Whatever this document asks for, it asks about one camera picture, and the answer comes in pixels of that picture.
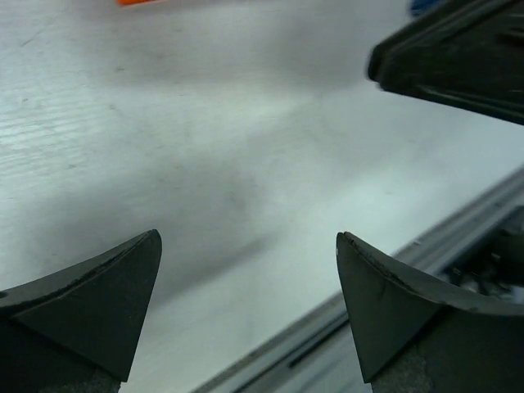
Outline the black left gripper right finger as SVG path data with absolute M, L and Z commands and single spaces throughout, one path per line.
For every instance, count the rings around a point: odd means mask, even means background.
M 337 268 L 361 373 L 375 392 L 521 392 L 523 307 L 456 287 L 351 233 Z

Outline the orange Gillette Fusion box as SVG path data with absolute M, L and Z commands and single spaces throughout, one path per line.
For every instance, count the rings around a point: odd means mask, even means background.
M 115 0 L 121 7 L 136 7 L 142 4 L 164 2 L 165 0 Z

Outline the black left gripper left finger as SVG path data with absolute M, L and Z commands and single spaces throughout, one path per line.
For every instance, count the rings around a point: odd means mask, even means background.
M 1 292 L 3 392 L 117 392 L 160 267 L 157 230 Z

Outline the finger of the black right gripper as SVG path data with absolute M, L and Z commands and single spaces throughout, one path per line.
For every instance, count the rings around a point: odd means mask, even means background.
M 446 1 L 381 41 L 367 74 L 381 89 L 523 122 L 523 3 Z

